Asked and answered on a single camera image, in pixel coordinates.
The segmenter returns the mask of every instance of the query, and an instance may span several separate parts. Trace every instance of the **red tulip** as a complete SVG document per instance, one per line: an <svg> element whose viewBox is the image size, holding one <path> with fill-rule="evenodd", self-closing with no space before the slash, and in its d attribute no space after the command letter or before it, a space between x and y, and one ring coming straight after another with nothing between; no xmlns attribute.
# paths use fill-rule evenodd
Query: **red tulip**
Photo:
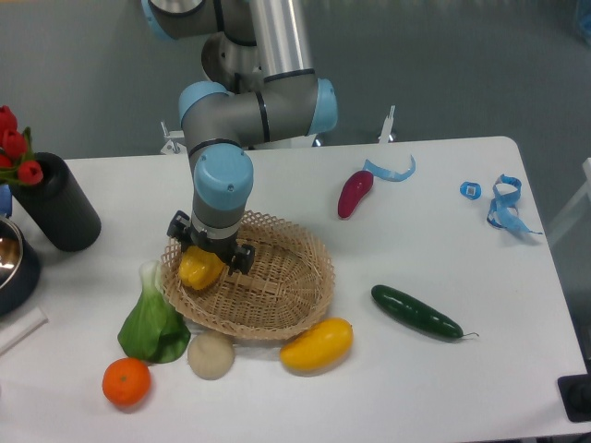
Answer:
<svg viewBox="0 0 591 443"><path fill-rule="evenodd" d="M0 154L0 168L12 168L12 160L4 154Z"/></svg>
<svg viewBox="0 0 591 443"><path fill-rule="evenodd" d="M7 129L2 136L2 148L8 157L17 160L27 152L27 140L19 132Z"/></svg>
<svg viewBox="0 0 591 443"><path fill-rule="evenodd" d="M35 160L27 160L18 167L17 176L26 185L37 185L43 179L43 171Z"/></svg>
<svg viewBox="0 0 591 443"><path fill-rule="evenodd" d="M7 129L16 131L18 128L17 118L8 106L0 107L0 134L4 134Z"/></svg>

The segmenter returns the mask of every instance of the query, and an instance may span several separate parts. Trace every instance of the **green cucumber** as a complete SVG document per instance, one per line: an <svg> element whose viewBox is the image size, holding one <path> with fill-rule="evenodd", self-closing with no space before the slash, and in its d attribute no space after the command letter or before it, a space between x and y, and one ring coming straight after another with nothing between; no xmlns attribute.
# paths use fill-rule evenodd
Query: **green cucumber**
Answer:
<svg viewBox="0 0 591 443"><path fill-rule="evenodd" d="M443 339L461 339L470 335L464 334L460 325L449 317L402 291L378 284L371 288L371 296L379 307L406 326Z"/></svg>

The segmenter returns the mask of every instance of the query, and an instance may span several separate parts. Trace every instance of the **toy fruit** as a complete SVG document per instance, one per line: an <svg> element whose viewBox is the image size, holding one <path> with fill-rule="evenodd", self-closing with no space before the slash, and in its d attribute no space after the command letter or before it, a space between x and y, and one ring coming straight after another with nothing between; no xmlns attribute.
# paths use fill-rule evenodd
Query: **toy fruit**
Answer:
<svg viewBox="0 0 591 443"><path fill-rule="evenodd" d="M178 278L185 286L198 291L212 284L220 276L224 266L218 256L212 252L190 246L181 259Z"/></svg>
<svg viewBox="0 0 591 443"><path fill-rule="evenodd" d="M146 396L150 386L150 370L137 358L119 359L104 372L103 393L115 406L133 406Z"/></svg>
<svg viewBox="0 0 591 443"><path fill-rule="evenodd" d="M195 337L187 349L188 365L195 374L207 380L224 376L232 367L234 356L230 339L215 330Z"/></svg>
<svg viewBox="0 0 591 443"><path fill-rule="evenodd" d="M295 371L316 371L344 356L353 344L353 328L333 317L321 321L279 352L282 363Z"/></svg>
<svg viewBox="0 0 591 443"><path fill-rule="evenodd" d="M338 214L348 219L353 214L361 199L373 186L373 174L370 171L357 171L344 183L339 197Z"/></svg>

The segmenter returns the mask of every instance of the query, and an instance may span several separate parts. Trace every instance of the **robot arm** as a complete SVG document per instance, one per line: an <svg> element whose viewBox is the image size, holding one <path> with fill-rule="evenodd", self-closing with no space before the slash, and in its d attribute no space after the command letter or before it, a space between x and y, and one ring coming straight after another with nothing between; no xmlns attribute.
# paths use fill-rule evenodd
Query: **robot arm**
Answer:
<svg viewBox="0 0 591 443"><path fill-rule="evenodd" d="M166 35L216 29L217 51L201 59L217 57L209 72L211 64L203 63L209 78L222 73L211 78L215 82L190 85L179 99L195 190L190 218L177 212L169 235L184 248L197 245L215 253L230 271L248 273L254 248L236 242L254 175L243 148L333 129L334 89L316 77L297 0L143 2L152 27Z"/></svg>

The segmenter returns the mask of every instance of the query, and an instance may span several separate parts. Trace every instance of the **gray floor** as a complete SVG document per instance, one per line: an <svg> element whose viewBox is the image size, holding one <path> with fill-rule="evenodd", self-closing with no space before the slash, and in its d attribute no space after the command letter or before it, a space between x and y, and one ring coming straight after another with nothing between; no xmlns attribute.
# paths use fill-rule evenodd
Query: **gray floor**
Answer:
<svg viewBox="0 0 591 443"><path fill-rule="evenodd" d="M591 47L573 0L302 1L315 67L339 99L328 144L375 141L393 103L401 141L513 138L546 225L585 180ZM32 126L36 150L157 153L159 122L177 129L178 95L202 79L204 42L157 41L139 0L2 3L0 102ZM590 222L553 251L577 327L591 324Z"/></svg>

